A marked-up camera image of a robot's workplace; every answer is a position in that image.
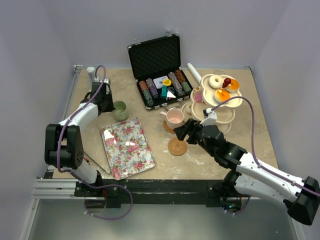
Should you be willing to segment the metal tongs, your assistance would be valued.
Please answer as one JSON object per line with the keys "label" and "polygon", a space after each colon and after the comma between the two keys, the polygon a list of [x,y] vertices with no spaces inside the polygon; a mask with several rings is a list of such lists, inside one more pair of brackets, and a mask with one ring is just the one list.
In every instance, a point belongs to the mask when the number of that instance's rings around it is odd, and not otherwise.
{"label": "metal tongs", "polygon": [[84,151],[84,154],[87,156],[87,158],[85,158],[86,161],[91,161],[93,162],[94,164],[96,164],[100,169],[102,169],[106,174],[110,175],[111,174],[111,171],[106,171],[105,168],[103,168],[98,162],[96,162],[92,157],[89,156],[88,153],[86,153]]}

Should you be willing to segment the white glazed donut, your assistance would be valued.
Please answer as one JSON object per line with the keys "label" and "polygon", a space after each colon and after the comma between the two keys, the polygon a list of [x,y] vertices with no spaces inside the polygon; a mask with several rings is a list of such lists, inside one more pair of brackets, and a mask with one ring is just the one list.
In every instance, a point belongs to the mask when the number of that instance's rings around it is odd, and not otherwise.
{"label": "white glazed donut", "polygon": [[209,77],[208,83],[213,89],[221,89],[224,79],[220,75],[213,74]]}
{"label": "white glazed donut", "polygon": [[190,104],[185,107],[185,112],[190,116],[192,115],[192,106]]}

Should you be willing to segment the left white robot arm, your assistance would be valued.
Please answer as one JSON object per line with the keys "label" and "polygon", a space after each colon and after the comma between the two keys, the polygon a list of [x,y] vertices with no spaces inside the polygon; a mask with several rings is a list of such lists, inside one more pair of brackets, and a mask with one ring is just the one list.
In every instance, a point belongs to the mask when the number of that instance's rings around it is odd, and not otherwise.
{"label": "left white robot arm", "polygon": [[92,196],[99,196],[104,190],[101,174],[84,158],[81,131],[102,113],[114,110],[110,80],[93,82],[78,108],[57,124],[45,129],[44,161],[60,173],[69,173]]}

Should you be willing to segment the orange glazed donut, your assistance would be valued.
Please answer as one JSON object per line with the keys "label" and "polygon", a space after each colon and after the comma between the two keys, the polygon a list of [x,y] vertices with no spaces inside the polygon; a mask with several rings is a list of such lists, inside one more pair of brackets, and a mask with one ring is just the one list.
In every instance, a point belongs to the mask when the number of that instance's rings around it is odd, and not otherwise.
{"label": "orange glazed donut", "polygon": [[233,78],[226,78],[225,80],[228,83],[228,85],[225,87],[225,89],[228,92],[234,93],[234,92],[237,92],[239,90],[240,85],[239,85],[237,80],[235,80]]}

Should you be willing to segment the pink ceramic cup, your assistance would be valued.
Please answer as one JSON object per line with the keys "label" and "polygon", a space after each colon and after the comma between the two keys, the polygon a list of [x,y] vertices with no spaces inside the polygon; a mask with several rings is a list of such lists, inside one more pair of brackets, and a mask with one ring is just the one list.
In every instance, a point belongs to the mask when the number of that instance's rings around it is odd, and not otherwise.
{"label": "pink ceramic cup", "polygon": [[159,113],[164,117],[166,125],[169,129],[173,130],[184,125],[184,113],[180,109],[170,109],[167,112],[161,111]]}

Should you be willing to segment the cream three-tier cake stand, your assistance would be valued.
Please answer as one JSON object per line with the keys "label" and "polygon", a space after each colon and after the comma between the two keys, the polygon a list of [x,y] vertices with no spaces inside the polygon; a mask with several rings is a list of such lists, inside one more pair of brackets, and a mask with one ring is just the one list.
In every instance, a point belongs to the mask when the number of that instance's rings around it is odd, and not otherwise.
{"label": "cream three-tier cake stand", "polygon": [[[215,74],[206,74],[202,77],[199,84],[200,90],[195,91],[195,88],[192,90],[190,94],[190,101],[181,107],[181,111],[184,114],[185,122],[190,118],[202,121],[204,120],[203,110],[215,107],[214,112],[217,115],[217,120],[214,124],[217,125],[220,131],[222,131],[224,134],[227,134],[231,130],[232,121],[236,117],[235,108],[242,104],[242,94],[240,89],[236,92],[229,92],[230,98],[222,103],[218,103],[214,98],[214,94],[217,89],[214,89],[209,85],[209,78],[211,75]],[[225,89],[225,87],[228,85],[227,80],[225,80],[226,78],[235,79],[234,77],[225,74],[219,76],[221,76],[224,80],[221,89]],[[203,102],[196,103],[195,94],[199,93],[202,94]],[[191,105],[192,115],[188,115],[186,113],[186,107],[188,105]]]}

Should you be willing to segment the pink wafer sweet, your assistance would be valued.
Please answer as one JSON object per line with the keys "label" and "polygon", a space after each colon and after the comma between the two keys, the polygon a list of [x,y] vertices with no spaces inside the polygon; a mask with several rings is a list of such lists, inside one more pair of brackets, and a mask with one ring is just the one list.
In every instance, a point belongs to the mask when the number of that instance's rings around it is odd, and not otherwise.
{"label": "pink wafer sweet", "polygon": [[203,95],[201,93],[195,94],[194,100],[196,103],[202,103],[203,102]]}

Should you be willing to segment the woven rattan coaster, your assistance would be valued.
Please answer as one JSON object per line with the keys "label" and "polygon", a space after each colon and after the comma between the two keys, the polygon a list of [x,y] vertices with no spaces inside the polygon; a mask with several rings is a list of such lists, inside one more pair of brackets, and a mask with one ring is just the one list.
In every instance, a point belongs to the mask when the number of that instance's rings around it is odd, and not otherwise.
{"label": "woven rattan coaster", "polygon": [[162,125],[165,131],[171,134],[175,134],[174,130],[168,127],[167,122],[165,120],[163,121]]}
{"label": "woven rattan coaster", "polygon": [[187,152],[188,146],[185,141],[174,137],[168,141],[167,148],[173,156],[182,156]]}

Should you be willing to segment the floral serving tray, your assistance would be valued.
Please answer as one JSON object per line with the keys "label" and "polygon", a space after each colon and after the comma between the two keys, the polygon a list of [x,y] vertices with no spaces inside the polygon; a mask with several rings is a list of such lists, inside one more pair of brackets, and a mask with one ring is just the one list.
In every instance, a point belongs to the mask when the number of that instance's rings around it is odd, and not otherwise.
{"label": "floral serving tray", "polygon": [[119,181],[152,169],[154,154],[141,121],[130,118],[100,130],[112,177]]}

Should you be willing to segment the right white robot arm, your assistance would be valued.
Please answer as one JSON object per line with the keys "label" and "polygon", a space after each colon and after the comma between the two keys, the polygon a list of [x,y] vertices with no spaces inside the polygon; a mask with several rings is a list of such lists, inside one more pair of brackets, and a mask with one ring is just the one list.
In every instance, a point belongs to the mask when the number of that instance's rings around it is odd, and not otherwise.
{"label": "right white robot arm", "polygon": [[253,153],[227,141],[215,125],[203,126],[190,118],[174,129],[177,139],[187,137],[187,143],[199,145],[223,168],[247,175],[270,187],[284,203],[290,217],[301,224],[312,225],[320,206],[320,184],[308,176],[300,178],[276,169],[258,159]]}

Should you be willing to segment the green ceramic cup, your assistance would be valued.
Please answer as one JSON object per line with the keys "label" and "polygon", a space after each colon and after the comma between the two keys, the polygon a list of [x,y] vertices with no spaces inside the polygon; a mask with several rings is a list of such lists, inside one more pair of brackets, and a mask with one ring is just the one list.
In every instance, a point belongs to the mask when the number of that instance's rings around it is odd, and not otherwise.
{"label": "green ceramic cup", "polygon": [[125,121],[128,119],[129,117],[129,112],[128,112],[128,108],[125,102],[123,101],[115,101],[113,103],[114,106],[114,110],[111,112],[112,113],[112,117],[118,121]]}

